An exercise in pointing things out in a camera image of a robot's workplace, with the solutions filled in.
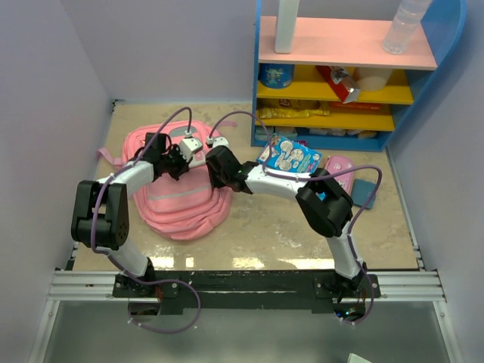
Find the pink student backpack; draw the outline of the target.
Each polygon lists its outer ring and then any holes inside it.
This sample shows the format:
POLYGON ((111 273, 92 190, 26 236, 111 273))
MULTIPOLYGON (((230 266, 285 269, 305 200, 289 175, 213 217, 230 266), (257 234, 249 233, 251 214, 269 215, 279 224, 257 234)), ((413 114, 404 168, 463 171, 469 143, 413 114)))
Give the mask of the pink student backpack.
MULTIPOLYGON (((188 121, 170 122, 162 133, 178 144, 185 136, 188 121)), ((123 143, 121 157, 112 157, 103 147, 98 155, 116 169, 133 158, 143 147, 145 135, 154 133, 159 125, 142 126, 130 132, 123 143)), ((211 127, 193 120, 191 132, 195 138, 205 141, 211 127)), ((163 237, 173 240, 193 240, 210 233, 224 222, 231 208, 233 191, 230 188, 212 188, 205 156, 209 148, 204 145, 194 156, 188 173, 178 181, 164 174, 155 182, 133 194, 138 214, 144 222, 163 237)))

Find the pink pencil case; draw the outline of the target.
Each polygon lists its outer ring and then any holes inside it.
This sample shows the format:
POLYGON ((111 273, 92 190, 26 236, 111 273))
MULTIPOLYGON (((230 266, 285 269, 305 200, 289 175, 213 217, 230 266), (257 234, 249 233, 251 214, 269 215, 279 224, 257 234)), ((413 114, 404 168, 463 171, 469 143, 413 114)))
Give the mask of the pink pencil case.
MULTIPOLYGON (((327 158, 324 168, 330 174, 334 174, 351 169, 354 166, 354 163, 349 158, 340 155, 333 155, 327 158)), ((353 182, 355 180, 354 174, 354 172, 348 172, 343 175, 338 175, 334 178, 347 194, 351 193, 353 182)))

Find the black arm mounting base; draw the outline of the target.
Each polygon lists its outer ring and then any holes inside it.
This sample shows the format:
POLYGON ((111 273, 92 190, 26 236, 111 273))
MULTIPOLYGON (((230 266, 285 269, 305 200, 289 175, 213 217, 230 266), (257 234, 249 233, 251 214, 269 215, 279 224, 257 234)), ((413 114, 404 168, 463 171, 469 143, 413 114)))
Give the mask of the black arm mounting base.
POLYGON ((153 299, 163 315, 185 309, 309 310, 360 318, 381 295, 376 275, 345 282, 333 270, 156 271, 155 286, 117 275, 113 296, 131 302, 153 299))

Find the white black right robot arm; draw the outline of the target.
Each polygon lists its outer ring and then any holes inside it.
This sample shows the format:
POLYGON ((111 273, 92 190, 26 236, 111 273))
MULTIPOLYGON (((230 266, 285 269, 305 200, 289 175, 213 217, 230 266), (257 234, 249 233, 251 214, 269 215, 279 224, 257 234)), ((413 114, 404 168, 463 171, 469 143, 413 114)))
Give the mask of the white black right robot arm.
POLYGON ((353 297, 363 289, 366 269, 352 237, 352 198, 326 169, 303 174, 266 169, 257 162, 240 163, 226 146, 212 148, 206 165, 214 188, 296 202, 312 230, 327 240, 338 291, 353 297))

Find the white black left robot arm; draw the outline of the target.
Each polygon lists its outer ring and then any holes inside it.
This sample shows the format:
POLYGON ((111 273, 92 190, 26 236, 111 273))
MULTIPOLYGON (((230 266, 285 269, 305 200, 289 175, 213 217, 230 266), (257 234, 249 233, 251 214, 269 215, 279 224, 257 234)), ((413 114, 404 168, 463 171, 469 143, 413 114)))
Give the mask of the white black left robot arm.
POLYGON ((167 134, 147 133, 143 147, 114 174, 77 185, 70 233, 74 241, 106 256, 139 296, 157 287, 151 260, 128 241, 129 197, 164 174, 178 180, 202 143, 189 135, 175 144, 167 134))

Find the yellow chips bag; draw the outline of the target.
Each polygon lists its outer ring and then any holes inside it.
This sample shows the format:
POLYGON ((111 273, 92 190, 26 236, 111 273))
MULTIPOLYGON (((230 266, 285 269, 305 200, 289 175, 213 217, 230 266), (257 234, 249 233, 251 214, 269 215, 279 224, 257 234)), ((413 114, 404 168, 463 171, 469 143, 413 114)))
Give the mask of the yellow chips bag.
POLYGON ((330 115, 327 102, 311 100, 259 99, 257 110, 261 119, 304 119, 330 115))

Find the blue illustrated book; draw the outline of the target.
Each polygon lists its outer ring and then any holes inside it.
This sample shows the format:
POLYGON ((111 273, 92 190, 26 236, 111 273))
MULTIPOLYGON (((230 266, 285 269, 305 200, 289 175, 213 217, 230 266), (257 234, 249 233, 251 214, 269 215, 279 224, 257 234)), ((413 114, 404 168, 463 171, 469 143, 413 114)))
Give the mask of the blue illustrated book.
POLYGON ((256 161, 284 172, 313 173, 322 161, 322 154, 289 138, 273 134, 256 161))

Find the blue round tin can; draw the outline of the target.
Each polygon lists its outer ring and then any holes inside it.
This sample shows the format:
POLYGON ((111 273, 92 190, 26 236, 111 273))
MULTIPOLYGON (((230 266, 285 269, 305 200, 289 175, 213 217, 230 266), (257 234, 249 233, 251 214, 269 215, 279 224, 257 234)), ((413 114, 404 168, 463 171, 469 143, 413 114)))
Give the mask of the blue round tin can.
POLYGON ((293 81, 294 69, 293 64, 260 64, 259 81, 268 88, 286 88, 293 81))

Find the red flat package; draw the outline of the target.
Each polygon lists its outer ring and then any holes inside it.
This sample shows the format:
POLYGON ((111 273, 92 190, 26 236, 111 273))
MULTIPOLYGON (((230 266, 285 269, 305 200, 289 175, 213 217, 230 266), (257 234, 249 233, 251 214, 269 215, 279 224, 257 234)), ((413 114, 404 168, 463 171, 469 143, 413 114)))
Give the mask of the red flat package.
POLYGON ((332 101, 329 104, 332 113, 351 114, 351 115, 387 115, 389 106, 375 103, 347 103, 332 101))

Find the dark blue notebook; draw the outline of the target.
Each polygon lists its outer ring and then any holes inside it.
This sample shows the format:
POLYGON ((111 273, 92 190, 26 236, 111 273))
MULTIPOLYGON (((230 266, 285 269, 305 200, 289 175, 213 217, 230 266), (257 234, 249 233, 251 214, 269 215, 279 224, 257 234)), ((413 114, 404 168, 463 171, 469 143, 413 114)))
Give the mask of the dark blue notebook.
POLYGON ((363 207, 374 188, 375 184, 373 182, 357 178, 353 183, 351 192, 354 205, 363 207))

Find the blue wooden shelf unit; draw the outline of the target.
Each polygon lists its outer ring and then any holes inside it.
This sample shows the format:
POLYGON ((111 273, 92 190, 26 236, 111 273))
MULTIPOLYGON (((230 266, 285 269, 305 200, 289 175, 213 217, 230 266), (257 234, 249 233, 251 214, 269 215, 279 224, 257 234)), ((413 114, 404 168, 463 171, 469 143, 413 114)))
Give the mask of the blue wooden shelf unit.
POLYGON ((383 150, 433 87, 439 66, 461 37, 465 17, 465 2, 433 1, 402 54, 389 54, 382 48, 392 21, 298 17, 292 51, 277 54, 276 17, 258 15, 253 76, 256 125, 270 130, 289 127, 313 149, 383 150), (260 64, 293 64, 291 85, 282 89, 265 87, 259 81, 260 64), (356 101, 388 105, 389 113, 367 116, 330 112, 329 116, 304 119, 259 117, 259 99, 341 102, 316 70, 317 65, 344 67, 352 78, 357 67, 393 69, 383 89, 361 90, 356 101))

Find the red snack box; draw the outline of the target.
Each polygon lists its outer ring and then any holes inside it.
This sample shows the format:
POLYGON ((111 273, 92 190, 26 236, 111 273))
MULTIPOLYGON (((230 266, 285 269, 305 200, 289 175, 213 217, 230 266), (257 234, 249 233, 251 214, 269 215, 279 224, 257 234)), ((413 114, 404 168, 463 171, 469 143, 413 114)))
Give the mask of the red snack box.
POLYGON ((326 65, 317 65, 315 68, 343 104, 358 100, 361 88, 346 68, 326 65))

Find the white plastic cup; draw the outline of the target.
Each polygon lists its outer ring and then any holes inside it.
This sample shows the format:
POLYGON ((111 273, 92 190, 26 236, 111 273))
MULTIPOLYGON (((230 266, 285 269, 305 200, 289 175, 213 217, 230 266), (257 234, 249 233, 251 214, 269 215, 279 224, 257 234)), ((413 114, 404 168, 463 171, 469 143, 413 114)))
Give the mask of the white plastic cup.
POLYGON ((383 89, 393 69, 357 67, 353 73, 353 78, 363 92, 377 92, 383 89))

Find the white tall bottle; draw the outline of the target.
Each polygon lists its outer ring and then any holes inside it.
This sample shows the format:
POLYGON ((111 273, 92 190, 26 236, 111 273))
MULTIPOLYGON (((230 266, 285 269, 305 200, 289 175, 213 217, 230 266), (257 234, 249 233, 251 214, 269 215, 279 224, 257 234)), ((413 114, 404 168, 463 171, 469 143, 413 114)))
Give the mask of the white tall bottle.
POLYGON ((275 53, 289 54, 298 18, 299 0, 280 0, 275 28, 275 53))

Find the clear plastic water bottle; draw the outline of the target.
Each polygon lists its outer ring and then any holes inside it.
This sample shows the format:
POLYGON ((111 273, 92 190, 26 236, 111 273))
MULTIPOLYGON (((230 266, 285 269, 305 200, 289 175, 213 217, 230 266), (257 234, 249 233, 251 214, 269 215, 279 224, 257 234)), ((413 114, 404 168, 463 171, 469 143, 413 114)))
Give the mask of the clear plastic water bottle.
POLYGON ((404 53, 432 2, 402 0, 383 40, 383 50, 389 54, 404 53))

